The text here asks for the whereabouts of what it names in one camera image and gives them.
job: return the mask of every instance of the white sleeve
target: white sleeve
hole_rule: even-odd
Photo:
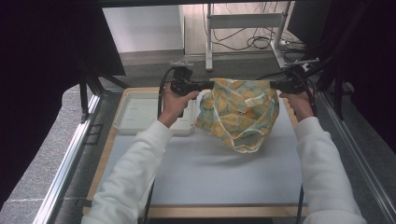
[[[300,121],[295,132],[309,209],[304,224],[365,224],[330,134],[314,117]]]
[[[81,223],[137,223],[171,137],[172,132],[158,120],[137,134],[106,178],[102,190],[93,196],[90,213]]]

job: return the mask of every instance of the patterned cloth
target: patterned cloth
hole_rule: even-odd
[[[276,90],[269,80],[212,80],[215,86],[204,94],[195,125],[238,152],[257,151],[279,114]]]

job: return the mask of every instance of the hand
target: hand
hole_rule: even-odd
[[[282,92],[279,94],[281,98],[287,98],[289,100],[290,107],[294,110],[297,120],[300,122],[303,119],[314,117],[309,97],[306,92],[300,94],[292,94]]]
[[[158,121],[166,127],[171,127],[177,120],[177,117],[184,108],[187,107],[189,100],[198,96],[198,91],[192,91],[186,96],[179,96],[170,90],[169,85],[163,89],[163,112]]]

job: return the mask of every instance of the white container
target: white container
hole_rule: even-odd
[[[183,117],[178,118],[171,126],[176,135],[188,135],[193,132],[195,116],[195,101],[189,101],[184,109]],[[158,92],[132,91],[125,94],[121,99],[121,106],[114,127],[119,133],[136,134],[146,130],[152,121],[157,118]]]

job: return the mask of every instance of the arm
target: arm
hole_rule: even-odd
[[[280,96],[289,99],[299,120],[295,130],[297,151],[310,213],[304,224],[366,223],[353,198],[337,147],[314,117],[306,94],[281,93]]]
[[[136,223],[144,209],[150,187],[163,160],[165,146],[172,137],[168,129],[190,99],[198,92],[179,97],[168,87],[164,90],[163,112],[117,161],[101,191],[93,196],[90,213],[83,224]]]

